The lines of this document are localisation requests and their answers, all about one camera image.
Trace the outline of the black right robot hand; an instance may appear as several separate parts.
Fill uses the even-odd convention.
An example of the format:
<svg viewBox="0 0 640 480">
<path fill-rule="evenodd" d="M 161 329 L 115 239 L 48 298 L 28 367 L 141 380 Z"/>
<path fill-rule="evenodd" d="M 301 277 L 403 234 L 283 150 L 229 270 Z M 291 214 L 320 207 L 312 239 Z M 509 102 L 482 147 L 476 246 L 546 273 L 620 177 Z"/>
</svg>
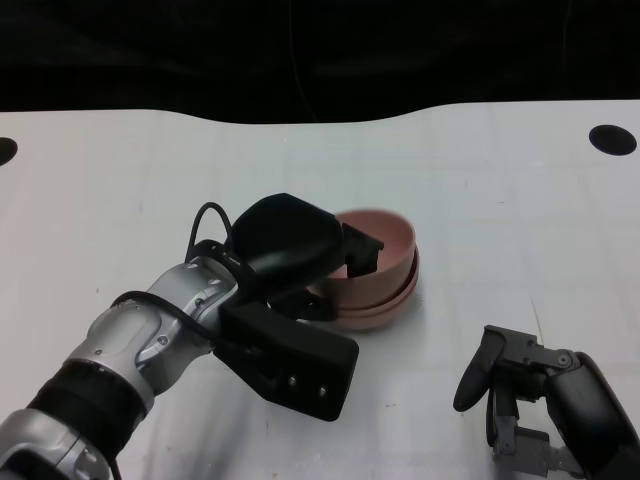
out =
<svg viewBox="0 0 640 480">
<path fill-rule="evenodd" d="M 536 336 L 487 325 L 457 387 L 453 407 L 487 401 L 486 440 L 502 469 L 538 477 L 636 479 L 639 436 L 597 364 L 585 353 L 553 350 Z M 519 426 L 521 401 L 546 402 L 564 444 Z"/>
</svg>

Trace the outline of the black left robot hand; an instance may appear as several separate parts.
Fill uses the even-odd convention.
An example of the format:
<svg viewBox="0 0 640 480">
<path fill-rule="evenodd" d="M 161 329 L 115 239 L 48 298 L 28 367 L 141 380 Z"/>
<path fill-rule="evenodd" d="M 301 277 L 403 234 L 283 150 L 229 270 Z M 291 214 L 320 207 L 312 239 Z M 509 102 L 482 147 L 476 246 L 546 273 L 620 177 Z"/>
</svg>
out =
<svg viewBox="0 0 640 480">
<path fill-rule="evenodd" d="M 225 246 L 250 268 L 260 297 L 296 320 L 331 322 L 337 308 L 309 290 L 341 267 L 349 278 L 377 271 L 384 243 L 287 193 L 265 197 L 231 226 Z"/>
</svg>

